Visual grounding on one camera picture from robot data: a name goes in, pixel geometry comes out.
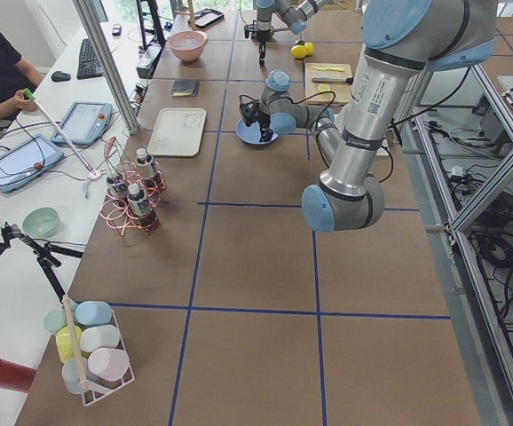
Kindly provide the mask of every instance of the white tray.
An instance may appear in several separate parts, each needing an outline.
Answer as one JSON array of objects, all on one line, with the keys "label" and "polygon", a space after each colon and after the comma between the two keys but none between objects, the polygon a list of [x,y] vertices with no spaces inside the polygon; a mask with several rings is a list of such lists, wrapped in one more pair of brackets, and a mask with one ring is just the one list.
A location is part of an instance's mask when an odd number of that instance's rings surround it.
[{"label": "white tray", "polygon": [[159,156],[193,157],[200,150],[206,114],[202,108],[163,108],[147,151]]}]

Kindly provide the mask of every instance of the wooden stick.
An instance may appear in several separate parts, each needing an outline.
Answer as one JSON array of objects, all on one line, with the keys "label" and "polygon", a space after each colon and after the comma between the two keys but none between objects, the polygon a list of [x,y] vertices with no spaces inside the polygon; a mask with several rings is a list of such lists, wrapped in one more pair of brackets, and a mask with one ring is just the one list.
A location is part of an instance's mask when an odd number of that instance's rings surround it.
[{"label": "wooden stick", "polygon": [[81,356],[81,347],[77,339],[77,332],[75,331],[75,322],[73,321],[73,312],[71,311],[71,303],[69,296],[63,295],[63,309],[65,310],[65,317],[67,319],[67,328],[69,329],[69,336],[71,337],[71,347],[75,354],[75,363],[77,365],[77,374],[79,375],[79,386],[83,392],[89,390],[89,382],[87,381],[87,374],[85,374],[85,365],[83,357]]},{"label": "wooden stick", "polygon": [[195,25],[195,17],[193,12],[193,0],[187,0],[187,9],[189,10],[189,23],[192,26],[192,31],[197,31],[197,26]]}]

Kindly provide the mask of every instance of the black tripod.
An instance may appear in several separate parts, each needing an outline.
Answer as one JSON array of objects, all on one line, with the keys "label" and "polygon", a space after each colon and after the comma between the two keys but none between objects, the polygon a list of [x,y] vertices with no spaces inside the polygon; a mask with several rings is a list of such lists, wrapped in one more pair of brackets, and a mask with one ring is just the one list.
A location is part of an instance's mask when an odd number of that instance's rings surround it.
[{"label": "black tripod", "polygon": [[73,250],[71,248],[56,246],[50,242],[46,242],[43,246],[40,246],[31,237],[22,233],[16,224],[8,225],[8,223],[6,223],[4,228],[1,228],[0,231],[4,240],[4,242],[0,242],[0,255],[2,255],[6,249],[11,247],[10,240],[19,238],[24,244],[34,250],[34,254],[37,255],[37,263],[42,267],[43,273],[45,273],[45,276],[53,287],[53,290],[55,290],[55,294],[58,295],[59,300],[62,301],[65,291],[63,291],[63,287],[59,284],[58,278],[52,270],[53,266],[61,266],[61,262],[51,253],[55,252],[60,253],[61,255],[81,258],[83,256],[83,252]]}]

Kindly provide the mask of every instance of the blue plate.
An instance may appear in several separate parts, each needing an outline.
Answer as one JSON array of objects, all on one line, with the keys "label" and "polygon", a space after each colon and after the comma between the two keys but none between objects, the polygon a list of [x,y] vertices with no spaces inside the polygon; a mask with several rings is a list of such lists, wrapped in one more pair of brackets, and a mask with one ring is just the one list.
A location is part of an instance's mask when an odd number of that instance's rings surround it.
[{"label": "blue plate", "polygon": [[243,120],[239,120],[237,122],[237,136],[246,144],[252,146],[264,146],[268,145],[271,142],[274,142],[278,135],[276,133],[272,134],[272,138],[269,142],[261,142],[260,141],[260,126],[257,122],[253,122],[250,126],[247,126]]}]

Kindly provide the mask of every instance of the wooden block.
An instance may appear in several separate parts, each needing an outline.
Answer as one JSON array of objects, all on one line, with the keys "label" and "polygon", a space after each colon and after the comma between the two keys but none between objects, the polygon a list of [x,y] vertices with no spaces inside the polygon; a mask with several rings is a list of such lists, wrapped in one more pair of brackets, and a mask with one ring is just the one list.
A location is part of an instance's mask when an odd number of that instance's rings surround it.
[{"label": "wooden block", "polygon": [[[314,69],[315,67],[340,67],[342,71],[320,70]],[[312,83],[313,77],[353,77],[351,66],[349,64],[328,64],[328,63],[307,63],[305,67],[305,91],[306,97],[318,93],[319,83]],[[335,99],[332,105],[344,105],[351,100],[351,84],[330,84],[330,90],[335,93]],[[306,100],[307,105],[327,105],[333,98],[331,93],[318,95],[312,99]]]}]

